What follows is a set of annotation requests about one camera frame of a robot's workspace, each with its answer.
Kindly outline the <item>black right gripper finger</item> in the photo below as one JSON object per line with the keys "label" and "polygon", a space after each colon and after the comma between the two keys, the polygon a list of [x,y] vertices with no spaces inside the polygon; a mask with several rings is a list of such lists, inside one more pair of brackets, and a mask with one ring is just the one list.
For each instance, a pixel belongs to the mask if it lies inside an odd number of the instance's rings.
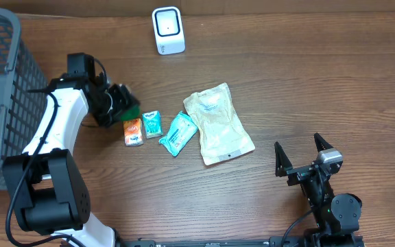
{"label": "black right gripper finger", "polygon": [[279,142],[275,142],[274,149],[276,155],[275,175],[279,177],[286,176],[287,172],[293,168],[293,165],[291,164],[291,161],[285,154],[283,147]]}
{"label": "black right gripper finger", "polygon": [[318,132],[314,134],[314,141],[318,152],[333,148]]}

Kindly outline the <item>green cap white bottle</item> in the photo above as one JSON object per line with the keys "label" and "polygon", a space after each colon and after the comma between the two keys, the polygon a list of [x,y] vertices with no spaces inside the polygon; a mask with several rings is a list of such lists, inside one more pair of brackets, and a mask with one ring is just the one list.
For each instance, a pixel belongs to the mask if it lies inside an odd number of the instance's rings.
{"label": "green cap white bottle", "polygon": [[122,116],[120,116],[121,121],[130,121],[136,119],[140,115],[140,107],[133,106],[127,109]]}

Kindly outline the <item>orange red tissue pack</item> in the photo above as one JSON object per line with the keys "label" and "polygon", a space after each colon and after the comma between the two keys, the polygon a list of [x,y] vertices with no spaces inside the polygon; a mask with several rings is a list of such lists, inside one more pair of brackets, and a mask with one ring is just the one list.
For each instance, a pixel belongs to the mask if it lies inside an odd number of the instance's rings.
{"label": "orange red tissue pack", "polygon": [[126,146],[143,145],[142,122],[139,118],[125,121],[123,129]]}

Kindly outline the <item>teal Kleenex tissue pack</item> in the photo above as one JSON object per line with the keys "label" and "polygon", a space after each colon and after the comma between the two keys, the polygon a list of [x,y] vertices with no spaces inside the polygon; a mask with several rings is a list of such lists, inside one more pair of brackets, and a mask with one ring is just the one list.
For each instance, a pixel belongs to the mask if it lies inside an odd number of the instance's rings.
{"label": "teal Kleenex tissue pack", "polygon": [[163,135],[161,115],[158,110],[142,114],[145,135],[147,139]]}

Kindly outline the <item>beige clear plastic pouch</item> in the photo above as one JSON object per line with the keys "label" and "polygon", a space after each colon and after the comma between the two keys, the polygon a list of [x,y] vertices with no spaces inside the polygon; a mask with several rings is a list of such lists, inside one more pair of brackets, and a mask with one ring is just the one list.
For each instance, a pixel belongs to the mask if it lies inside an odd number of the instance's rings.
{"label": "beige clear plastic pouch", "polygon": [[225,82],[192,93],[183,104],[200,132],[200,150],[205,165],[214,165],[255,150]]}

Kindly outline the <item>green toilet tissue wipes pack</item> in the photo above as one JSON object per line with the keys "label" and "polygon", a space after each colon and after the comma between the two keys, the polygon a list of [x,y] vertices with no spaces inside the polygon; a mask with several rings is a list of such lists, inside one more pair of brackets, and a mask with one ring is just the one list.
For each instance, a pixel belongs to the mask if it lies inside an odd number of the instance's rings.
{"label": "green toilet tissue wipes pack", "polygon": [[198,127],[193,123],[192,118],[180,111],[171,122],[167,134],[158,142],[172,156],[177,156],[197,131]]}

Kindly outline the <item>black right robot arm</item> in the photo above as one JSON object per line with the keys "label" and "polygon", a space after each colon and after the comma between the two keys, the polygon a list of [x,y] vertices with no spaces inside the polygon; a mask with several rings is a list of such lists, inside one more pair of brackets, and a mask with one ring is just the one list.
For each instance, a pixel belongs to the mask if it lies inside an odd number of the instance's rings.
{"label": "black right robot arm", "polygon": [[[275,174],[287,177],[289,186],[300,185],[309,203],[309,211],[300,216],[282,237],[271,237],[270,246],[363,246],[357,237],[362,201],[351,193],[334,194],[329,182],[342,167],[343,154],[319,134],[314,134],[318,155],[309,165],[295,168],[280,143],[274,144]],[[307,216],[313,215],[316,228],[308,228],[302,236],[291,237],[292,229]]]}

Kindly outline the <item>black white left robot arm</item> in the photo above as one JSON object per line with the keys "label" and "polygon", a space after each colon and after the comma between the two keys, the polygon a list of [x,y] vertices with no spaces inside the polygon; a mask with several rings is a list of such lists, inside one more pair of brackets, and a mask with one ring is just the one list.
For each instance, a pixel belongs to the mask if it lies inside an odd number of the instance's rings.
{"label": "black white left robot arm", "polygon": [[71,246],[124,246],[118,232],[100,222],[91,211],[87,186],[73,158],[82,121],[91,114],[100,128],[136,119],[140,102],[122,84],[110,84],[101,62],[76,53],[67,56],[67,72],[39,93],[47,106],[39,127],[20,155],[4,160],[2,170],[10,205],[5,220],[8,240],[15,246],[11,219],[23,231],[43,236],[38,246],[63,239]]}

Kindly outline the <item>white barcode scanner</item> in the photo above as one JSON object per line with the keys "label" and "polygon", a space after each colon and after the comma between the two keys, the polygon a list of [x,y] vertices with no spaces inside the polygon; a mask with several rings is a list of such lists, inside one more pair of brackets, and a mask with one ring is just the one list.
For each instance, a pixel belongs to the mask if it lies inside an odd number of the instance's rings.
{"label": "white barcode scanner", "polygon": [[156,48],[160,55],[185,51],[184,30],[180,10],[175,6],[156,8],[152,12]]}

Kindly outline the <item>grey plastic shopping basket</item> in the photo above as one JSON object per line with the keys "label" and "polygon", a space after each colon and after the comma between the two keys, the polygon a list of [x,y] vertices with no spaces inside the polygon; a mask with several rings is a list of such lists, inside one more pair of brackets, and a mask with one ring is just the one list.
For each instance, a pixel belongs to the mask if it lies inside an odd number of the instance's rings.
{"label": "grey plastic shopping basket", "polygon": [[20,155],[39,126],[47,100],[34,90],[46,85],[43,71],[21,39],[19,19],[0,8],[0,190],[6,188],[3,161]]}

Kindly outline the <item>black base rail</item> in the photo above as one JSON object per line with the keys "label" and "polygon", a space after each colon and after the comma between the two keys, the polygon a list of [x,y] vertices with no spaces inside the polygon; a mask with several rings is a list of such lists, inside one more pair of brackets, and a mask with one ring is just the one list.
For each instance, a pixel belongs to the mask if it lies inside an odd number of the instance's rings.
{"label": "black base rail", "polygon": [[119,246],[125,247],[290,247],[290,246],[365,246],[362,237],[324,239],[320,245],[313,245],[306,242],[303,237],[286,237],[282,245],[283,237],[270,237],[269,239],[247,239],[247,240],[226,240],[226,241],[182,241],[182,242],[155,242],[154,240],[123,241]]}

